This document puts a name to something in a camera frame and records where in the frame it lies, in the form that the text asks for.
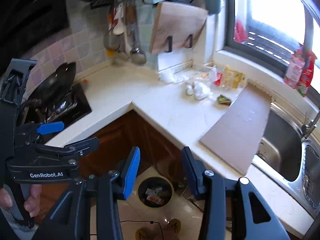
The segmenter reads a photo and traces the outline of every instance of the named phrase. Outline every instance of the window frame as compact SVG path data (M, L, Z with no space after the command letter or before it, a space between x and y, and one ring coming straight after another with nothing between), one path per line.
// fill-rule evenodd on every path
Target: window frame
M313 44L313 16L314 13L310 13L310 7L306 7L306 3L301 0L304 4L304 11L305 11L305 37L304 37L304 51L307 49L312 49ZM274 59L268 55L265 55L262 52L259 52L253 48L250 48L244 44L237 43L234 41L234 26L235 26L235 0L228 0L227 2L227 10L228 13L226 14L226 36L223 49L239 55L241 57L247 58L268 70L271 70L275 74L279 75L280 77L284 77L287 66L277 59ZM307 97L318 107L320 108L320 94L310 86Z

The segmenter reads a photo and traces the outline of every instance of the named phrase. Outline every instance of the wok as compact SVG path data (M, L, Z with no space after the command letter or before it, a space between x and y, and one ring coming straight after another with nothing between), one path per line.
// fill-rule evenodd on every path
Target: wok
M30 95L28 101L40 99L43 103L60 100L69 90L76 76L76 63L63 63Z

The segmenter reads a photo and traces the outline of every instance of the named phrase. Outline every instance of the finger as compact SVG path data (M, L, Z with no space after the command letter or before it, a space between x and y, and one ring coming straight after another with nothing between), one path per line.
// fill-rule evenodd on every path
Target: finger
M40 184L33 184L30 187L30 196L32 196L33 198L38 198L40 196L40 193L42 191L42 185Z
M40 198L33 198L29 197L25 203L24 203L24 208L27 210L29 213L33 212L36 208L38 208L40 205Z
M1 188L0 189L0 207L8 208L8 207L12 207L12 205L13 203L9 193L4 188Z
M38 206L35 210L30 213L30 217L36 217L40 212L40 207Z

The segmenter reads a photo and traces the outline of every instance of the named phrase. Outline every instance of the hanging cutting board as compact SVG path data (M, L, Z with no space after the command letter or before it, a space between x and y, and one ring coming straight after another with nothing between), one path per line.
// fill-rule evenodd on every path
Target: hanging cutting board
M149 51L151 54L168 51L168 36L172 36L172 49L189 48L197 42L208 11L177 2L161 2L157 5Z
M248 84L200 142L245 175L263 136L270 103L269 95Z

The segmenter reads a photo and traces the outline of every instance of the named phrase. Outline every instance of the cabinet door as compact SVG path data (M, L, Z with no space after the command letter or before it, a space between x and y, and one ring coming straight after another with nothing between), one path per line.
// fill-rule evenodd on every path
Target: cabinet door
M127 159L131 147L138 146L141 152L139 172L143 172L150 163L146 158L142 137L137 125L137 114L133 111L121 116L92 136L99 138L99 149L79 159L80 175L88 178L94 174L101 176L109 170L116 169L120 160ZM57 201L68 184L43 185L40 199L40 213L36 221L40 223L50 208Z
M142 118L140 129L145 138L145 147L151 154L152 164L159 173L175 185L183 182L181 151Z
M120 160L127 159L132 146L138 146L135 113L133 111L121 116L93 136L99 138L99 149L79 161L80 174L87 178L116 169Z

